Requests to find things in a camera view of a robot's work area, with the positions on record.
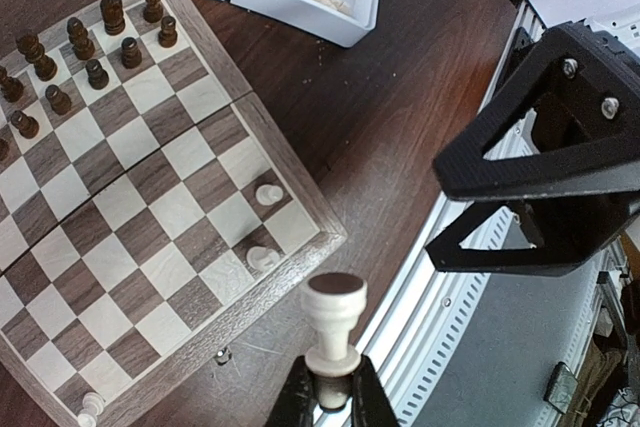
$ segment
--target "dark chess piece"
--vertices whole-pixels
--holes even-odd
[[[100,11],[104,21],[104,30],[108,35],[118,35],[124,31],[124,8],[122,0],[102,0]]]
[[[142,16],[144,20],[149,22],[150,24],[155,24],[156,22],[160,22],[162,20],[162,16],[164,15],[164,7],[162,7],[162,0],[145,0],[147,5],[142,11]]]
[[[40,124],[38,124],[38,121],[33,117],[29,117],[20,110],[16,110],[11,114],[11,125],[18,129],[20,135],[25,139],[33,139],[38,135],[38,131],[40,130]]]
[[[158,42],[165,49],[169,49],[178,42],[178,31],[176,30],[176,19],[167,15],[162,18]]]
[[[133,37],[122,41],[122,65],[126,69],[135,69],[142,63],[142,52],[138,42]]]
[[[7,69],[0,66],[0,90],[7,102],[17,102],[24,93],[24,85],[18,79],[9,77]]]
[[[80,19],[71,17],[67,22],[69,42],[73,45],[73,53],[78,60],[89,60],[96,52],[93,41],[89,38],[89,32]]]
[[[102,90],[109,84],[109,74],[102,68],[99,60],[91,59],[85,69],[89,75],[89,84],[95,90]]]
[[[50,85],[44,92],[44,96],[51,105],[53,110],[58,115],[68,114],[71,110],[71,98],[68,94],[62,92],[57,85]]]
[[[16,44],[18,52],[36,69],[36,75],[43,82],[53,79],[58,73],[58,66],[51,57],[45,54],[44,46],[35,34],[26,34],[20,37]]]

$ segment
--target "dark wood surface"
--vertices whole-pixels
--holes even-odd
[[[95,0],[0,0],[0,57]],[[321,270],[370,285],[357,336],[439,191],[434,155],[475,114],[515,11],[507,0],[381,0],[350,50],[227,3],[194,0],[350,234]],[[260,426],[313,336],[293,293],[134,425]],[[2,425],[53,426],[0,367]]]

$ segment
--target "bolt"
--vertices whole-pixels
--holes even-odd
[[[567,79],[573,79],[578,72],[578,61],[576,59],[564,59],[562,62],[562,73]]]
[[[620,102],[615,97],[607,97],[602,101],[602,104],[600,105],[602,115],[604,115],[604,118],[607,120],[613,120],[618,114],[619,108]]]

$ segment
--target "white chess piece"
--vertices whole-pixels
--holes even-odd
[[[247,263],[258,272],[269,272],[280,262],[280,254],[266,247],[251,247],[247,252]]]
[[[260,205],[269,206],[277,204],[284,198],[282,187],[265,184],[256,190],[256,200]]]
[[[350,393],[350,375],[360,354],[349,345],[349,332],[367,306],[367,283],[350,274],[318,275],[302,285],[302,309],[318,333],[318,345],[305,355],[315,374],[318,402],[324,409],[342,408]]]
[[[82,399],[82,410],[78,414],[80,427],[96,427],[98,416],[104,412],[104,399],[94,392],[90,392]]]

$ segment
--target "chessboard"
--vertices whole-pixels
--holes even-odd
[[[24,86],[15,102],[0,96],[0,362],[63,427],[88,393],[104,400],[99,426],[131,424],[346,238],[195,6],[161,2],[171,47],[145,0],[122,0],[117,35],[100,2],[74,14],[104,88],[68,19],[38,34],[51,80],[18,51],[0,61]],[[125,38],[137,67],[123,65]],[[51,85],[71,101],[62,115]],[[37,121],[35,137],[16,112]]]

